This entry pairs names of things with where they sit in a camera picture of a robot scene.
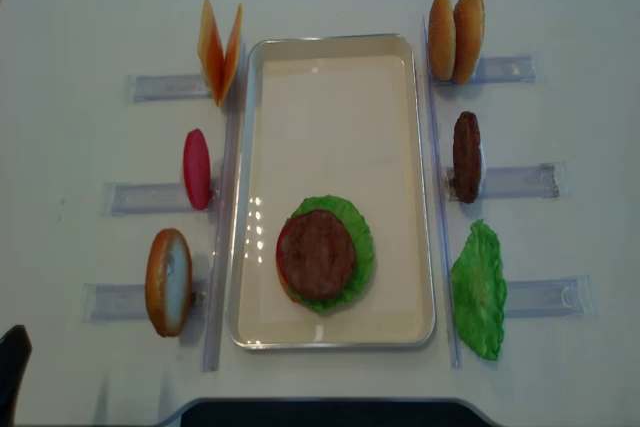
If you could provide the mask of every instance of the lettuce leaf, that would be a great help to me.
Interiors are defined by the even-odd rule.
[[[451,270],[453,320],[458,335],[483,359],[497,360],[504,339],[507,283],[502,275],[500,241],[482,220]]]
[[[287,285],[287,293],[294,302],[298,302],[314,312],[323,313],[339,305],[351,302],[362,293],[373,273],[374,251],[371,230],[364,220],[364,217],[351,202],[340,197],[325,195],[324,197],[309,197],[304,199],[300,206],[291,214],[291,217],[287,219],[285,225],[298,215],[318,209],[328,210],[340,219],[349,232],[356,251],[356,268],[353,272],[353,277],[351,277],[351,280],[341,294],[334,299],[306,300]]]

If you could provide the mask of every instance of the tray rim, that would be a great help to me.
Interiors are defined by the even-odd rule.
[[[422,218],[423,218],[423,224],[425,229],[424,242],[427,249],[426,258],[428,262],[427,278],[428,278],[429,285],[427,286],[427,290],[431,293],[431,310],[433,312],[433,315],[431,318],[431,324],[427,327],[425,335],[422,338],[418,339],[417,341],[413,341],[413,342],[267,342],[267,343],[259,343],[259,344],[250,344],[248,342],[245,342],[244,340],[238,338],[235,335],[235,331],[232,328],[232,325],[234,325],[234,322],[232,321],[234,319],[232,317],[232,310],[230,306],[231,304],[234,304],[235,313],[236,313],[235,320],[237,320],[237,315],[238,315],[239,305],[240,305],[239,304],[240,296],[238,292],[241,284],[241,278],[239,278],[240,272],[239,272],[239,269],[236,268],[237,267],[236,264],[240,260],[240,256],[238,254],[240,249],[238,249],[237,247],[242,247],[242,245],[238,241],[238,237],[239,237],[238,234],[242,234],[242,232],[238,232],[238,228],[239,228],[238,219],[242,214],[239,210],[239,200],[241,195],[248,195],[248,192],[242,192],[241,183],[242,183],[242,180],[244,179],[242,171],[245,170],[246,172],[246,170],[249,170],[250,172],[250,169],[247,169],[247,167],[250,166],[251,155],[247,155],[245,152],[247,150],[246,141],[247,141],[247,138],[250,137],[248,128],[247,128],[247,118],[249,120],[249,126],[251,127],[251,130],[253,130],[254,121],[255,121],[256,103],[255,102],[252,103],[252,108],[250,111],[248,109],[248,107],[250,106],[249,90],[251,87],[254,87],[252,85],[252,82],[250,81],[251,65],[252,65],[252,62],[254,61],[254,57],[261,48],[263,48],[265,45],[271,45],[271,44],[294,43],[294,42],[295,43],[323,42],[323,41],[333,41],[333,40],[365,40],[365,39],[375,39],[375,38],[385,38],[385,37],[395,38],[404,42],[408,47],[409,53],[411,55],[411,73],[412,73],[412,79],[413,79],[413,101],[409,99],[409,102],[410,103],[412,102],[415,107],[415,119],[416,119],[417,141],[418,141],[417,148],[418,148],[418,155],[419,155],[419,161],[420,161],[420,189],[421,189],[421,199],[422,199]],[[424,153],[423,153],[424,140],[422,138],[422,132],[420,129],[418,78],[417,78],[417,71],[416,71],[416,64],[415,64],[415,55],[413,52],[413,48],[411,47],[411,44],[404,36],[397,33],[346,35],[346,36],[331,36],[331,37],[300,37],[300,38],[287,38],[287,39],[267,39],[267,40],[263,40],[256,43],[252,47],[251,52],[249,53],[249,56],[247,58],[247,71],[245,75],[246,75],[245,80],[246,80],[247,92],[245,95],[244,105],[242,106],[242,126],[241,126],[241,136],[240,136],[241,139],[238,145],[240,150],[239,152],[240,155],[239,155],[238,163],[236,166],[237,176],[235,181],[235,191],[236,191],[235,197],[236,198],[235,198],[234,204],[235,204],[236,215],[233,222],[233,232],[232,232],[233,237],[231,241],[232,252],[228,262],[228,267],[231,269],[231,280],[230,280],[230,285],[228,290],[228,294],[230,297],[228,299],[227,308],[225,309],[226,311],[225,320],[227,323],[227,330],[229,332],[229,335],[231,336],[231,340],[238,347],[241,347],[242,349],[248,350],[248,351],[306,350],[306,349],[333,349],[333,350],[358,350],[358,349],[360,350],[374,349],[375,350],[375,349],[402,349],[402,348],[407,349],[407,348],[416,348],[424,345],[431,338],[431,336],[435,331],[437,315],[436,315],[435,295],[434,295],[434,287],[433,287],[433,268],[432,268],[431,245],[430,245],[430,235],[429,235],[429,222],[428,222],[428,215],[427,215],[426,179],[425,179]],[[252,147],[253,139],[251,138],[250,141],[251,142],[249,143],[248,146]]]

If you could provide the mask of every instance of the tomato slice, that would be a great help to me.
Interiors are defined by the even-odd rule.
[[[182,157],[184,184],[194,209],[204,210],[211,200],[211,167],[207,141],[200,129],[189,132]]]

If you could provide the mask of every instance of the bun half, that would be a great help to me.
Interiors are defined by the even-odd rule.
[[[429,65],[440,80],[449,80],[456,60],[456,26],[451,0],[434,0],[429,13]]]
[[[158,232],[147,263],[145,301],[149,319],[162,337],[182,332],[191,305],[191,253],[176,229]]]
[[[453,18],[456,25],[453,80],[458,84],[466,84],[476,68],[484,40],[484,1],[458,0]]]

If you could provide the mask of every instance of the burger patty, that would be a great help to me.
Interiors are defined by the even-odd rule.
[[[470,204],[476,200],[482,178],[482,152],[478,119],[463,112],[453,130],[453,182],[458,199]]]
[[[280,275],[307,300],[340,295],[356,267],[353,241],[340,219],[313,210],[289,221],[276,248]]]

